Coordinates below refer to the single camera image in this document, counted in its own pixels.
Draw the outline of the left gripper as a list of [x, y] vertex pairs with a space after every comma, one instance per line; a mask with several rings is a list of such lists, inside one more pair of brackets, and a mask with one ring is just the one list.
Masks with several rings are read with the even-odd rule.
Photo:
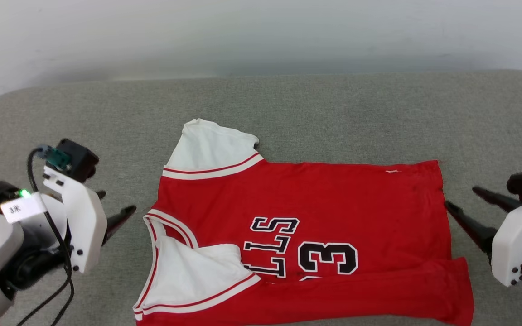
[[[107, 192], [96, 191], [100, 200]], [[19, 198], [20, 188], [0, 181], [0, 206]], [[102, 246], [135, 214], [137, 206], [127, 206], [107, 218]], [[41, 277], [65, 263], [59, 241], [41, 213], [9, 223], [0, 207], [0, 289], [25, 290]]]

